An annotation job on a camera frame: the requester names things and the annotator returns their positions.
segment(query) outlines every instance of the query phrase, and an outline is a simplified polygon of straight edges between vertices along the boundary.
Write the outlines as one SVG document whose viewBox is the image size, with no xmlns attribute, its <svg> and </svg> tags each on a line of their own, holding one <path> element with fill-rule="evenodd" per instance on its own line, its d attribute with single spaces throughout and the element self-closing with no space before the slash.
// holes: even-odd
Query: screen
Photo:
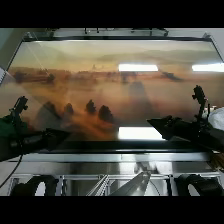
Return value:
<svg viewBox="0 0 224 224">
<path fill-rule="evenodd" d="M 75 141 L 130 139 L 131 130 L 141 138 L 141 130 L 150 130 L 146 119 L 167 115 L 192 121 L 196 85 L 211 106 L 224 105 L 223 64 L 207 41 L 23 42 L 8 73 L 0 115 L 24 95 L 28 109 L 21 116 L 30 129 L 67 130 Z"/>
</svg>

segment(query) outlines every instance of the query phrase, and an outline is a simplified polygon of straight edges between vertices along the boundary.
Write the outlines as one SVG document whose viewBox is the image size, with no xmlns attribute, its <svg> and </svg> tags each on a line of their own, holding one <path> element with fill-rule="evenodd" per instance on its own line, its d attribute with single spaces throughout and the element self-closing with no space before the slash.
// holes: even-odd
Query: cable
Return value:
<svg viewBox="0 0 224 224">
<path fill-rule="evenodd" d="M 161 195 L 160 195 L 160 193 L 159 193 L 158 188 L 156 187 L 156 185 L 155 185 L 155 184 L 154 184 L 151 180 L 149 180 L 149 181 L 150 181 L 150 183 L 151 183 L 151 184 L 155 187 L 155 189 L 156 189 L 156 191 L 157 191 L 158 195 L 159 195 L 159 196 L 161 196 Z"/>
<path fill-rule="evenodd" d="M 8 179 L 13 175 L 13 173 L 16 171 L 16 169 L 18 168 L 19 164 L 21 163 L 23 158 L 23 155 L 20 156 L 18 163 L 16 164 L 15 168 L 13 169 L 13 171 L 9 174 L 9 176 L 3 181 L 3 183 L 0 185 L 0 188 L 2 188 L 4 186 L 4 184 L 8 181 Z"/>
</svg>

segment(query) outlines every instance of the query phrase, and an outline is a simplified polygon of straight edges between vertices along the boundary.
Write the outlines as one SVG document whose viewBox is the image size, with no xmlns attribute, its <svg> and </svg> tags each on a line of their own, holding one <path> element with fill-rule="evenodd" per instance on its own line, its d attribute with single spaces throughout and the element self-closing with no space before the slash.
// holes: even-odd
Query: black cable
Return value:
<svg viewBox="0 0 224 224">
<path fill-rule="evenodd" d="M 13 173 L 16 171 L 16 169 L 18 168 L 19 164 L 21 163 L 23 158 L 23 155 L 20 156 L 18 163 L 16 164 L 15 168 L 13 169 L 13 171 L 9 174 L 9 176 L 3 181 L 3 183 L 0 185 L 0 188 L 2 188 L 4 186 L 4 184 L 8 181 L 8 179 L 13 175 Z"/>
<path fill-rule="evenodd" d="M 154 184 L 151 180 L 149 180 L 149 181 L 150 181 L 150 183 L 151 183 L 151 184 L 155 187 L 155 189 L 156 189 L 156 191 L 157 191 L 158 195 L 159 195 L 159 196 L 161 196 L 161 195 L 160 195 L 160 193 L 159 193 L 158 188 L 156 187 L 156 185 L 155 185 L 155 184 Z"/>
</svg>

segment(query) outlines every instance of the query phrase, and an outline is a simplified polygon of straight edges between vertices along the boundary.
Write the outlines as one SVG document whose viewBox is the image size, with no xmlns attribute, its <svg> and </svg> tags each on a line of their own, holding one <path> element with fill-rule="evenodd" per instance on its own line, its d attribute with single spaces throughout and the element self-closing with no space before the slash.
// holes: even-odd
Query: sky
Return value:
<svg viewBox="0 0 224 224">
<path fill-rule="evenodd" d="M 75 40 L 24 42 L 11 67 L 117 70 L 119 63 L 197 63 L 220 58 L 212 43 L 167 40 Z"/>
</svg>

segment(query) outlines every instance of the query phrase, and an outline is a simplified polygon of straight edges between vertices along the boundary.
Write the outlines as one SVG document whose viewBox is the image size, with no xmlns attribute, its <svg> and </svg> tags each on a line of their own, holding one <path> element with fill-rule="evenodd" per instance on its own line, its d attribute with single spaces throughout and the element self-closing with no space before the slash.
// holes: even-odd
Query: display screen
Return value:
<svg viewBox="0 0 224 224">
<path fill-rule="evenodd" d="M 224 105 L 224 69 L 209 41 L 23 42 L 8 72 L 0 115 L 24 95 L 30 129 L 67 130 L 74 141 L 121 140 L 119 128 L 128 127 L 141 136 L 146 119 L 167 115 L 192 121 L 196 85 L 211 106 Z"/>
</svg>

